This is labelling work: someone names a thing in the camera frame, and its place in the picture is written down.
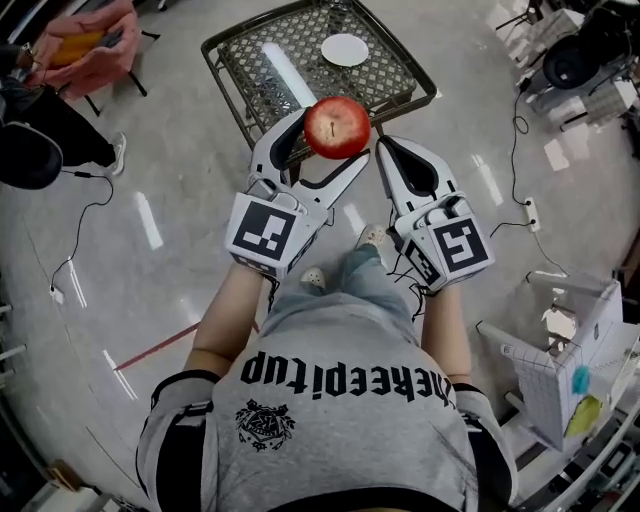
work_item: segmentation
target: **equipment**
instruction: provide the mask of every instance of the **equipment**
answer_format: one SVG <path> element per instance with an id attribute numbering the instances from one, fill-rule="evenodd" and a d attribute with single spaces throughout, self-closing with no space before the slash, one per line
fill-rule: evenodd
<path id="1" fill-rule="evenodd" d="M 62 170 L 60 147 L 31 126 L 5 123 L 6 108 L 0 96 L 0 182 L 27 190 L 48 187 Z"/>
<path id="2" fill-rule="evenodd" d="M 241 265 L 282 280 L 329 218 L 329 209 L 369 162 L 367 149 L 319 183 L 285 183 L 285 163 L 302 133 L 308 109 L 276 123 L 257 142 L 248 188 L 236 194 L 225 247 Z"/>
<path id="3" fill-rule="evenodd" d="M 395 221 L 389 228 L 427 293 L 462 281 L 495 260 L 447 163 L 407 139 L 384 135 L 376 159 Z"/>

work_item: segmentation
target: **paper plate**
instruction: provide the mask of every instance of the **paper plate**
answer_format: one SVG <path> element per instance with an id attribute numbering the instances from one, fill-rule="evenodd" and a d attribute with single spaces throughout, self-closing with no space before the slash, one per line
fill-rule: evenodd
<path id="1" fill-rule="evenodd" d="M 322 43 L 322 55 L 332 64 L 344 67 L 362 64 L 369 56 L 367 43 L 351 34 L 336 34 Z"/>

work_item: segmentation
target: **white shoe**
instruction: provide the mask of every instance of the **white shoe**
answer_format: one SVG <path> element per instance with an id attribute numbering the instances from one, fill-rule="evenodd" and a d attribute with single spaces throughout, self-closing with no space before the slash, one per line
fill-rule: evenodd
<path id="1" fill-rule="evenodd" d="M 384 226 L 380 224 L 367 224 L 358 238 L 356 249 L 364 244 L 371 244 L 378 249 L 382 247 L 387 238 L 387 232 Z"/>
<path id="2" fill-rule="evenodd" d="M 324 272 L 318 267 L 311 267 L 304 271 L 300 277 L 301 283 L 311 283 L 318 288 L 325 288 Z"/>
<path id="3" fill-rule="evenodd" d="M 113 162 L 108 168 L 113 176 L 118 176 L 124 171 L 124 153 L 127 149 L 127 138 L 124 133 L 118 132 L 112 142 L 113 150 L 116 152 L 116 161 Z"/>

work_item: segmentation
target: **power strip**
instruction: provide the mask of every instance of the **power strip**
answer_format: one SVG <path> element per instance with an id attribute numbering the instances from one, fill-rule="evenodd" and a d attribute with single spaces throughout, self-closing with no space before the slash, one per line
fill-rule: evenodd
<path id="1" fill-rule="evenodd" d="M 529 222 L 529 231 L 535 233 L 540 231 L 540 217 L 538 216 L 538 209 L 536 203 L 533 201 L 533 197 L 525 197 L 524 199 L 524 214 L 527 216 Z"/>

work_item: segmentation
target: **floor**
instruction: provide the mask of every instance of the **floor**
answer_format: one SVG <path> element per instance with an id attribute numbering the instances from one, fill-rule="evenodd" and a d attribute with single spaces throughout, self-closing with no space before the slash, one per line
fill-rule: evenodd
<path id="1" fill-rule="evenodd" d="M 134 453 L 150 394 L 181 368 L 191 338 L 121 374 L 112 368 L 201 318 L 231 261 L 223 237 L 250 158 L 200 44 L 281 3 L 176 0 L 157 13 L 154 2 L 147 2 L 141 25 L 162 34 L 157 42 L 144 41 L 136 65 L 149 96 L 140 97 L 124 80 L 95 96 L 100 118 L 84 102 L 77 104 L 103 133 L 126 132 L 129 149 L 113 200 L 89 210 L 73 266 L 56 278 L 63 305 L 49 296 L 49 279 L 73 248 L 84 205 L 107 197 L 106 183 L 61 175 L 42 191 L 0 189 L 0 294 L 14 307 L 5 317 L 3 344 L 28 346 L 12 360 L 17 375 L 5 393 L 45 458 L 63 458 L 86 481 L 135 503 L 145 504 Z M 388 123 L 387 133 L 411 138 L 447 160 L 487 232 L 502 221 L 522 222 L 510 199 L 518 71 L 506 34 L 497 37 L 492 27 L 523 2 L 365 3 L 440 91 L 427 108 Z M 628 141 L 617 122 L 561 136 L 526 106 L 521 109 L 531 131 L 518 147 L 517 194 L 535 198 L 540 239 L 553 258 L 604 278 L 623 257 L 640 217 L 640 168 Z M 544 149 L 554 139 L 566 159 L 559 171 Z M 308 166 L 322 162 L 315 157 Z M 335 226 L 323 232 L 297 270 L 350 247 L 364 223 L 386 223 L 390 205 L 383 197 L 372 161 L 337 204 Z M 553 267 L 524 228 L 502 228 L 492 245 L 495 265 L 463 289 L 474 379 L 500 415 L 514 375 L 474 325 L 491 319 L 523 336 L 534 332 L 540 316 L 530 313 L 535 301 L 523 278 L 534 268 Z M 385 259 L 393 261 L 391 249 Z M 399 290 L 413 300 L 406 284 Z"/>

